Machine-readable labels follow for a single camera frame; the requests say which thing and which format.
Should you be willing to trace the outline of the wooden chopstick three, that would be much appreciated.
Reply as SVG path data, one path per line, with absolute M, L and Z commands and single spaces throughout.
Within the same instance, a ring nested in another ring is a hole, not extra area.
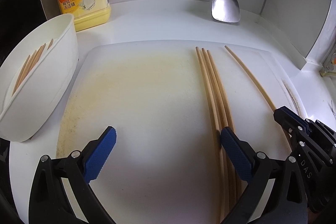
M 28 75 L 30 70 L 33 68 L 33 66 L 37 63 L 38 58 L 41 56 L 43 50 L 43 46 L 40 46 L 38 50 L 35 50 L 33 54 L 29 57 L 27 64 L 23 68 L 23 73 L 19 79 L 19 84 L 22 83 L 22 81 L 25 79 L 25 77 Z

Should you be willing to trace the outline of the wooden chopstick nine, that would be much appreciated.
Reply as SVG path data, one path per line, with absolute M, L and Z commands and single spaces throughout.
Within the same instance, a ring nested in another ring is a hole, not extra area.
M 287 106 L 291 110 L 294 104 L 282 82 L 283 69 L 270 52 L 257 51 L 247 47 L 230 49 L 224 47 L 245 73 L 248 90 L 244 96 L 248 100 L 245 112 L 248 118 L 256 118 L 261 125 L 261 133 L 255 138 L 269 146 L 279 145 L 290 150 L 289 134 L 274 121 L 277 108 Z

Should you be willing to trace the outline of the wooden chopstick seven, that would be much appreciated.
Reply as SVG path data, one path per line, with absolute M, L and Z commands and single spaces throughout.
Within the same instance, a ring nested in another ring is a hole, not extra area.
M 205 58 L 205 65 L 207 68 L 207 72 L 209 75 L 209 79 L 211 81 L 211 87 L 213 90 L 215 105 L 217 108 L 217 117 L 219 122 L 219 129 L 218 129 L 218 137 L 219 137 L 219 148 L 220 148 L 220 164 L 222 168 L 222 175 L 223 175 L 223 209 L 222 209 L 222 218 L 224 219 L 227 214 L 230 212 L 232 206 L 234 206 L 235 201 L 235 188 L 234 184 L 230 184 L 230 179 L 233 179 L 235 182 L 234 175 L 233 175 L 233 168 L 231 166 L 230 159 L 227 157 L 226 152 L 221 144 L 221 130 L 224 128 L 224 122 L 226 121 L 226 116 L 224 115 L 224 107 L 222 105 L 221 94 L 219 92 L 219 88 L 215 82 L 215 75 L 211 68 L 211 63 L 209 57 L 207 56 L 207 52 L 204 48 L 200 49 L 203 53 L 203 57 Z

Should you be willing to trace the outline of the wooden chopstick one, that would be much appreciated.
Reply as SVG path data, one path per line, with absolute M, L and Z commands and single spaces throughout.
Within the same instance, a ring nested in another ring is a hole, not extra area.
M 25 67 L 26 67 L 26 65 L 27 65 L 27 63 L 28 63 L 29 60 L 30 60 L 30 55 L 27 56 L 26 61 L 24 62 L 24 64 L 21 67 L 21 71 L 19 72 L 19 75 L 18 75 L 17 80 L 15 82 L 12 95 L 15 93 L 15 91 L 17 90 L 17 88 L 19 86 L 20 79 L 22 77 L 23 71 L 25 70 Z

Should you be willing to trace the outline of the steel spatula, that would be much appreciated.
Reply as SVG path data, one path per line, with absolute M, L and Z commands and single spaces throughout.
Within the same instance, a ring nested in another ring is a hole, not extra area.
M 213 0 L 211 15 L 219 22 L 238 23 L 240 21 L 238 0 Z

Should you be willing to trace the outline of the wooden chopstick five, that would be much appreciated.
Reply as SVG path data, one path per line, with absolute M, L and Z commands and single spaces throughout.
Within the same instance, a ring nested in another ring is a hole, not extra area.
M 51 48 L 53 42 L 54 42 L 54 39 L 51 39 L 51 41 L 49 42 L 49 45 L 48 45 L 48 47 L 47 47 L 47 50 L 49 50 L 49 49 Z

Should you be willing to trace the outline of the wooden chopstick four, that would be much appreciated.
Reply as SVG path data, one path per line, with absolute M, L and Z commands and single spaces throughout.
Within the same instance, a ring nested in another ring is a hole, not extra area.
M 46 43 L 44 43 L 43 45 L 41 45 L 39 47 L 39 49 L 33 53 L 33 55 L 30 57 L 30 60 L 28 62 L 27 65 L 27 73 L 29 73 L 31 71 L 31 69 L 36 65 L 36 63 L 39 61 L 44 49 L 46 47 Z

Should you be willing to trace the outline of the wooden chopstick six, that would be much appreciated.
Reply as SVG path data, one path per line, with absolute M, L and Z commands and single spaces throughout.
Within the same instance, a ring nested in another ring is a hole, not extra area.
M 221 168 L 221 151 L 219 148 L 219 137 L 218 137 L 218 129 L 219 129 L 219 122 L 217 117 L 217 108 L 215 105 L 213 90 L 211 87 L 211 81 L 209 79 L 209 75 L 207 72 L 207 68 L 205 65 L 205 58 L 203 57 L 203 53 L 199 49 L 199 47 L 195 47 L 199 65 L 201 68 L 202 79 L 205 86 L 207 102 L 209 106 L 210 112 L 210 119 L 211 119 L 211 127 L 212 127 L 212 137 L 213 137 L 213 144 L 214 144 L 214 155 L 215 155 L 215 164 L 217 169 L 217 181 L 218 181 L 218 201 L 217 201 L 217 208 L 216 208 L 216 220 L 215 223 L 221 223 L 222 218 L 222 209 L 223 209 L 223 175 L 222 175 L 222 168 Z

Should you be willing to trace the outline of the white round plastic basin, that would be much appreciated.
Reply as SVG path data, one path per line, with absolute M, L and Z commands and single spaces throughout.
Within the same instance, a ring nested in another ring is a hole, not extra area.
M 54 42 L 49 50 L 51 39 Z M 28 55 L 46 47 L 15 93 L 13 88 Z M 56 16 L 31 31 L 1 65 L 1 138 L 23 142 L 52 114 L 75 72 L 79 58 L 72 14 Z

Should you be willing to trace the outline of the white cutting board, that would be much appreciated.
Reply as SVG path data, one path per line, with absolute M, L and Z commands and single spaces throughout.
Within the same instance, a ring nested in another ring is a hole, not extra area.
M 117 223 L 215 222 L 218 166 L 198 49 L 213 56 L 238 137 L 274 159 L 290 153 L 272 110 L 238 64 L 277 107 L 301 110 L 270 53 L 179 40 L 96 47 L 70 93 L 56 155 L 83 149 L 108 126 L 116 129 L 116 145 L 90 185 Z

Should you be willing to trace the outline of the wooden chopstick eight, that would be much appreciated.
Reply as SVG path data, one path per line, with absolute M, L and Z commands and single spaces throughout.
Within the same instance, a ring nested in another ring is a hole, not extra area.
M 222 100 L 222 105 L 224 107 L 224 115 L 226 116 L 226 121 L 224 122 L 224 127 L 228 126 L 232 131 L 235 130 L 235 126 L 234 126 L 234 122 L 232 119 L 232 114 L 231 114 L 231 109 L 230 109 L 230 105 L 228 102 L 228 98 L 227 98 L 227 94 L 226 91 L 224 89 L 224 86 L 222 84 L 222 80 L 221 80 L 221 76 L 219 74 L 219 71 L 217 69 L 217 66 L 214 62 L 214 59 L 212 57 L 212 54 L 209 50 L 206 50 L 207 52 L 207 56 L 209 57 L 210 63 L 211 63 L 211 68 L 214 72 L 215 75 L 215 82 L 219 88 L 219 92 L 220 92 L 220 98 Z M 241 180 L 236 172 L 236 170 L 233 170 L 233 175 L 234 175 L 234 179 L 235 179 L 235 183 L 234 183 L 234 188 L 235 188 L 235 201 L 234 203 L 236 203 L 240 196 L 242 195 L 242 183 Z

